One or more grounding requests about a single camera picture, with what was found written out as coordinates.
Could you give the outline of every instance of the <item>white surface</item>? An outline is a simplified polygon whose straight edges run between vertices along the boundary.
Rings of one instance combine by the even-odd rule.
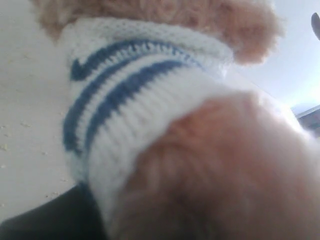
[[[312,14],[320,13],[320,1],[274,1],[286,36],[266,64],[240,72],[300,114],[320,105],[320,41],[311,27]]]
[[[309,9],[307,4],[303,4],[292,11],[300,14],[299,10],[304,8]],[[306,22],[302,24],[297,20],[289,25],[292,28],[300,25],[308,28],[310,21],[307,16],[312,12],[311,8],[302,12]],[[287,62],[286,69],[292,65],[296,70],[306,69],[309,65],[302,65],[301,62],[299,67],[295,66],[297,56],[304,56],[303,59],[307,60],[312,56],[313,60],[319,60],[317,39],[302,32],[297,30],[289,34],[290,41],[310,38],[313,45],[308,44],[306,51],[293,49],[294,58],[291,60],[274,56],[264,67],[264,73],[270,71],[270,74],[252,78],[255,84],[287,102],[290,102],[290,97],[296,97],[301,89],[308,92],[309,86],[316,82],[315,75],[319,73],[315,67],[303,73],[296,72],[297,79],[304,81],[295,78],[297,82],[292,83],[293,80],[279,77],[279,71],[274,70],[279,69],[281,61]],[[0,49],[0,126],[6,126],[0,128],[0,146],[7,145],[8,148],[7,151],[0,150],[1,222],[47,202],[50,198],[46,195],[62,193],[73,183],[65,168],[60,134],[68,102],[64,58],[38,30],[27,0],[0,0]],[[289,49],[284,52],[285,56],[291,56]],[[233,86],[259,89],[236,72],[231,72],[228,78]],[[300,96],[296,101],[305,102],[305,99]]]

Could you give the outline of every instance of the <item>teddy bear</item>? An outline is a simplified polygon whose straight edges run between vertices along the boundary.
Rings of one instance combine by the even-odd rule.
[[[269,0],[31,1],[66,54],[67,164],[106,236],[320,239],[319,143],[224,82],[277,46]]]

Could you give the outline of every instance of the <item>sweater collar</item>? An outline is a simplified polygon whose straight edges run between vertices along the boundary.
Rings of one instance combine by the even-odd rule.
[[[61,36],[68,64],[85,61],[94,51],[118,41],[148,39],[179,47],[207,69],[222,74],[233,62],[232,50],[217,38],[189,28],[111,17],[81,18],[65,27]]]

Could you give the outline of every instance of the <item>white sweater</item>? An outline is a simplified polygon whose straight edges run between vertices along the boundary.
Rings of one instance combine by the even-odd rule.
[[[172,121],[230,91],[220,81],[233,53],[187,28],[115,18],[80,19],[62,43],[71,68],[69,167],[108,225],[137,155]]]

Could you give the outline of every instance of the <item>white knit fabric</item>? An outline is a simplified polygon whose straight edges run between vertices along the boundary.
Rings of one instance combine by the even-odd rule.
[[[172,121],[190,113],[209,98],[231,92],[218,81],[232,62],[233,54],[217,39],[186,28],[114,18],[80,19],[64,30],[62,39],[69,66],[75,60],[84,64],[92,53],[119,41],[147,39],[185,50],[214,73],[213,77],[208,75],[192,61],[188,62],[183,53],[173,55],[170,47],[153,49],[157,45],[150,43],[148,50],[142,45],[134,53],[130,49],[117,51],[101,62],[85,80],[72,82],[72,100],[76,101],[105,69],[132,58],[133,54],[155,52],[132,60],[99,86],[76,124],[77,146],[82,155],[72,151],[67,153],[73,177],[78,182],[88,181],[108,227],[117,205],[117,194],[134,171],[138,154],[163,135]],[[90,150],[87,150],[88,129],[106,97],[130,76],[171,61],[178,62],[177,67],[155,75],[152,81],[134,93],[134,97],[127,98],[98,127]]]

